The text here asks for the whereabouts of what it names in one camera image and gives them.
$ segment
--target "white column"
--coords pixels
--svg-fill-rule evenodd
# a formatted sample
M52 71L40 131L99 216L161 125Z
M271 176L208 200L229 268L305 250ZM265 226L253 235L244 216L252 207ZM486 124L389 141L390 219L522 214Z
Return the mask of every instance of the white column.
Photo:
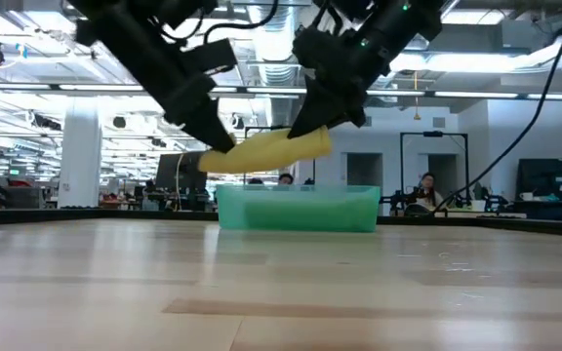
M64 120L59 208L98 205L101 137L97 100L71 97Z

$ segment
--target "monitor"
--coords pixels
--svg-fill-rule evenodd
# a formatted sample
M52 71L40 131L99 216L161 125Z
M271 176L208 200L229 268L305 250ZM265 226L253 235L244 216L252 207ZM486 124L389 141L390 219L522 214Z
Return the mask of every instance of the monitor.
M174 188L177 182L177 163L180 160L180 188L205 189L207 173L199 172L198 162L201 153L167 154L160 156L155 186Z

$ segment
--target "plastic container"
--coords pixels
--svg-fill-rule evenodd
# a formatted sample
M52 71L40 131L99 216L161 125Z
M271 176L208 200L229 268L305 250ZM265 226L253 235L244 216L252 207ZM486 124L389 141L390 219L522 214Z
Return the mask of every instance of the plastic container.
M374 186L219 185L223 229L374 232L381 192Z

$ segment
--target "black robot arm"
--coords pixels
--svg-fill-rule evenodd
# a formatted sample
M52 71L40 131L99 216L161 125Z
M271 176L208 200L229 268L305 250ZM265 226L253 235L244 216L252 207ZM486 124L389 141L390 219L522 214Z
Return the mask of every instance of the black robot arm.
M363 24L337 36L318 30L317 18L297 32L294 55L315 77L305 76L307 96L289 137L344 122L363 126L368 88L389 74L389 64L417 34L432 40L441 31L443 0L321 0L318 5Z
M216 0L69 0L88 20L77 25L77 41L96 40L123 63L166 111L165 119L189 135L226 152L233 140L218 118L216 86L208 71L237 64L227 39L184 52L183 42L169 44L165 24L175 28L197 11L211 13Z
M279 0L273 0L267 20ZM164 108L165 119L210 145L227 152L233 140L218 118L218 101L209 92L216 86L209 72L237 64L227 39L184 51L186 40L166 40L165 25L178 27L198 11L201 19L217 0L69 0L88 20L77 25L77 41L103 44L129 69ZM322 126L344 122L361 127L365 122L366 91L389 73L389 64L420 34L432 40L440 31L443 0L314 0L321 11L314 23L300 28L293 52L299 63L314 69L306 77L305 102L290 130L300 137ZM325 12L336 22L333 33L317 29ZM341 35L341 16L363 21ZM217 27L251 29L263 25L218 24Z

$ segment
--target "yellow cloth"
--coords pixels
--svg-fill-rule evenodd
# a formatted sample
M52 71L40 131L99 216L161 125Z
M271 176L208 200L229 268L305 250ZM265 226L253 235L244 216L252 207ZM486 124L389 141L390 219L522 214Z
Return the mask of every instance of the yellow cloth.
M270 171L331 153L327 127L292 139L287 138L289 132L285 129L257 134L226 154L208 151L201 156L199 171L224 174Z

